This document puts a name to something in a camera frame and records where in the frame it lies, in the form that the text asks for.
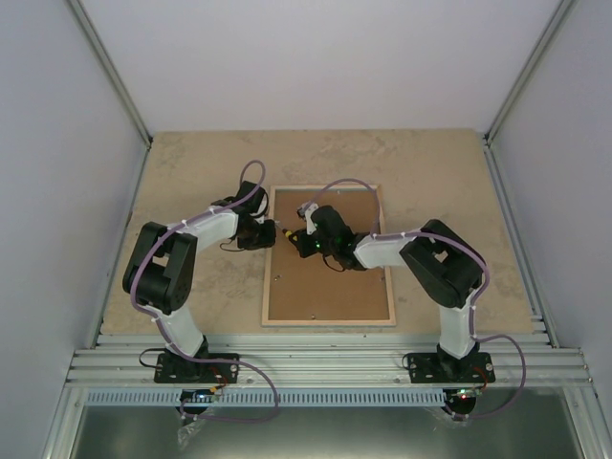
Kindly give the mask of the yellow handled screwdriver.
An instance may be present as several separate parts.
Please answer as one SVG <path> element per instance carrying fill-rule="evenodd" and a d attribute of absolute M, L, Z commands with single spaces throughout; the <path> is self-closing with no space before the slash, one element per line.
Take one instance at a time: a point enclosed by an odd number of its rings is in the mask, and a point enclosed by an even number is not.
<path fill-rule="evenodd" d="M 290 242 L 294 243 L 297 241 L 298 236 L 294 231 L 290 229 L 286 229 L 279 221 L 274 221 L 274 224 L 278 230 L 282 233 L 282 235 L 288 239 Z"/>

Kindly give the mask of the teal wooden photo frame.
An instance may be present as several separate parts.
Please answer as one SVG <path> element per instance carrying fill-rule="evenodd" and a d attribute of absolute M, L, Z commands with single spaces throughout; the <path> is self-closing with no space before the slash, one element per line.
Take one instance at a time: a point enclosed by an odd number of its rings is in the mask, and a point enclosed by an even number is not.
<path fill-rule="evenodd" d="M 274 186 L 270 217 L 288 230 L 306 224 L 297 209 L 315 199 L 337 210 L 354 232 L 369 232 L 377 210 L 379 187 L 354 184 L 334 186 L 322 195 L 321 185 Z M 280 230 L 266 255 L 262 324 L 273 327 L 393 327 L 396 308 L 391 271 L 339 271 L 331 256 L 301 258 Z M 279 280 L 273 278 L 281 274 Z"/>

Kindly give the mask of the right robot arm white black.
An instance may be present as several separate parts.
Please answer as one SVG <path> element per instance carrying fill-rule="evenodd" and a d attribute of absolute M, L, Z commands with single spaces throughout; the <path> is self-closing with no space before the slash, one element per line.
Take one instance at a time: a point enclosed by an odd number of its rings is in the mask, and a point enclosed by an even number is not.
<path fill-rule="evenodd" d="M 331 256 L 345 271 L 408 268 L 440 309 L 440 373 L 460 382 L 472 372 L 475 301 L 491 280 L 477 251 L 437 219 L 420 229 L 379 234 L 352 231 L 330 206 L 312 204 L 298 215 L 306 227 L 283 234 L 302 258 Z"/>

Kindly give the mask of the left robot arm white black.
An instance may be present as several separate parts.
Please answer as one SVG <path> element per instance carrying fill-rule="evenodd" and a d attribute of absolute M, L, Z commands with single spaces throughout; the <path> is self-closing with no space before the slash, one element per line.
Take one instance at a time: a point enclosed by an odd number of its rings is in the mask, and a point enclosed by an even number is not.
<path fill-rule="evenodd" d="M 133 306 L 150 316 L 179 356 L 177 371 L 189 382 L 209 370 L 208 341 L 186 305 L 197 255 L 215 244 L 234 242 L 238 251 L 258 251 L 275 243 L 275 224 L 267 217 L 269 197 L 244 181 L 235 196 L 216 201 L 201 215 L 165 226 L 142 226 L 122 279 Z"/>

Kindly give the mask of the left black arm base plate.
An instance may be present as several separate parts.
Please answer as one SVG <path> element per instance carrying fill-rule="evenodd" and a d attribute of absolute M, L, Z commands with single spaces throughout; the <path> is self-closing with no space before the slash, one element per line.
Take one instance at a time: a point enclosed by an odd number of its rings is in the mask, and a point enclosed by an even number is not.
<path fill-rule="evenodd" d="M 187 361 L 169 351 L 161 353 L 156 362 L 155 383 L 235 383 L 240 357 L 232 353 L 212 353 L 214 363 Z"/>

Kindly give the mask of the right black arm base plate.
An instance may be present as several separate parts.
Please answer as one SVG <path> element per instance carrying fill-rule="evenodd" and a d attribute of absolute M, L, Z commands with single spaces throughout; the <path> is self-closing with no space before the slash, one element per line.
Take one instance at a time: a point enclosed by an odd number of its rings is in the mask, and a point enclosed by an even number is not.
<path fill-rule="evenodd" d="M 402 366 L 412 383 L 495 383 L 491 355 L 476 352 L 460 360 L 438 353 L 408 353 Z"/>

